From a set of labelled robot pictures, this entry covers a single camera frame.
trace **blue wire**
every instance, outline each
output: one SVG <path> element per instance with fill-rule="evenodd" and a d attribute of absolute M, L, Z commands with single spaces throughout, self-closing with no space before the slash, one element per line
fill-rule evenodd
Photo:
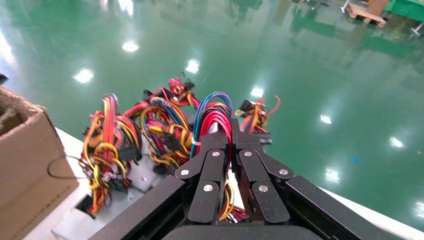
<path fill-rule="evenodd" d="M 207 103 L 215 97 L 221 98 L 224 101 L 224 103 L 228 106 L 230 111 L 231 112 L 233 111 L 231 98 L 226 93 L 221 92 L 221 91 L 216 91 L 216 92 L 209 94 L 207 97 L 205 97 L 201 101 L 199 108 L 196 111 L 195 118 L 194 118 L 194 127 L 193 127 L 193 139 L 194 139 L 194 141 L 197 141 L 199 139 L 199 134 L 200 134 L 200 131 L 199 131 L 200 123 L 199 123 L 199 121 L 200 121 L 202 113 L 204 112 L 204 108 L 206 107 Z M 192 147 L 191 147 L 191 151 L 190 151 L 190 159 L 194 157 L 196 148 L 197 148 L 197 146 L 193 144 Z"/>

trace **metal screw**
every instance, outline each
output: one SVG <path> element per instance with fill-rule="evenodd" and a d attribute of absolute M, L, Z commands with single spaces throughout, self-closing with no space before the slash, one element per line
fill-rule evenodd
<path fill-rule="evenodd" d="M 279 174 L 287 175 L 287 174 L 289 174 L 289 171 L 287 169 L 280 169 Z"/>
<path fill-rule="evenodd" d="M 214 189 L 211 185 L 205 185 L 204 187 L 203 187 L 203 190 L 205 191 L 205 192 L 210 192 L 210 191 L 212 191 L 212 189 Z"/>
<path fill-rule="evenodd" d="M 260 185 L 259 186 L 259 191 L 261 191 L 261 192 L 266 192 L 266 191 L 268 191 L 268 186 L 265 186 L 265 185 Z"/>
<path fill-rule="evenodd" d="M 183 176 L 185 176 L 185 175 L 187 175 L 189 173 L 190 173 L 190 171 L 187 170 L 187 169 L 184 169 L 184 170 L 181 171 L 181 175 L 183 175 Z"/>

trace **white table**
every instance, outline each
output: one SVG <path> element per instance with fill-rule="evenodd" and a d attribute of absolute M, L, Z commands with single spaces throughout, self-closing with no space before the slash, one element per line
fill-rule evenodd
<path fill-rule="evenodd" d="M 65 152 L 70 156 L 80 156 L 81 149 L 83 148 L 83 143 L 76 139 L 75 137 L 67 134 L 66 132 L 56 128 L 57 133 L 60 137 L 60 140 L 63 143 Z M 71 166 L 74 174 L 76 176 L 84 176 L 83 171 L 78 165 L 78 162 L 75 159 L 69 158 L 69 165 Z M 233 173 L 229 173 L 229 179 L 233 183 L 233 186 L 237 186 L 236 179 Z M 88 191 L 88 181 L 85 179 L 79 179 L 79 186 L 75 189 L 56 209 L 54 209 L 36 228 L 34 228 L 24 240 L 55 240 L 51 233 L 51 229 L 55 227 L 58 222 L 61 221 L 63 216 L 69 212 L 80 199 L 82 199 Z M 374 210 L 366 208 L 362 205 L 359 205 L 353 201 L 350 201 L 344 197 L 341 197 L 337 194 L 334 194 L 330 191 L 322 189 L 327 194 L 335 198 L 337 201 L 344 204 L 346 207 L 350 208 L 358 215 L 362 216 L 372 224 L 377 227 L 390 232 L 400 238 L 406 240 L 424 240 L 424 232 L 419 231 L 415 228 L 412 228 L 408 225 L 405 225 L 401 222 L 398 222 L 394 219 L 391 219 L 381 213 L 378 213 Z M 243 206 L 242 199 L 240 197 L 240 192 L 237 187 L 235 187 L 236 197 L 235 204 L 237 206 Z"/>

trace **yellow wire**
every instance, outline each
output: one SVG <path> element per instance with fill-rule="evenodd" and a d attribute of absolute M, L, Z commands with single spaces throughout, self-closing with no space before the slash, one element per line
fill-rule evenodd
<path fill-rule="evenodd" d="M 224 220 L 228 216 L 228 214 L 226 214 L 226 213 L 227 213 L 227 209 L 230 206 L 230 199 L 229 199 L 230 196 L 229 196 L 228 190 L 226 188 L 225 188 L 225 197 L 226 197 L 226 199 L 225 199 L 225 208 L 224 208 L 224 212 L 223 212 L 222 216 L 219 217 L 219 220 L 220 221 Z"/>
<path fill-rule="evenodd" d="M 233 185 L 231 185 L 231 183 L 229 181 L 226 181 L 226 184 L 229 186 L 229 191 L 231 192 L 231 203 L 230 203 L 230 207 L 229 210 L 226 214 L 225 217 L 227 217 L 228 215 L 230 215 L 231 211 L 234 209 L 234 202 L 235 202 L 235 196 L 234 196 L 234 188 Z"/>
<path fill-rule="evenodd" d="M 100 144 L 99 144 L 99 145 L 95 148 L 94 153 L 95 153 L 95 154 L 101 153 L 101 150 L 102 150 L 103 148 L 109 148 L 109 149 L 110 149 L 110 150 L 112 150 L 112 151 L 113 151 L 113 153 L 115 154 L 115 158 L 117 158 L 117 157 L 118 157 L 118 151 L 117 151 L 116 147 L 115 147 L 114 145 L 112 145 L 112 144 L 108 143 L 108 142 L 102 142 L 102 143 L 100 143 Z"/>

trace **cardboard box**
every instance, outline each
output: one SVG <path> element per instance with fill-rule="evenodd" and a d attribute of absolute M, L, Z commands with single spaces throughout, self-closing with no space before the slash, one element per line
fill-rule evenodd
<path fill-rule="evenodd" d="M 46 109 L 0 87 L 0 240 L 21 240 L 77 186 Z"/>

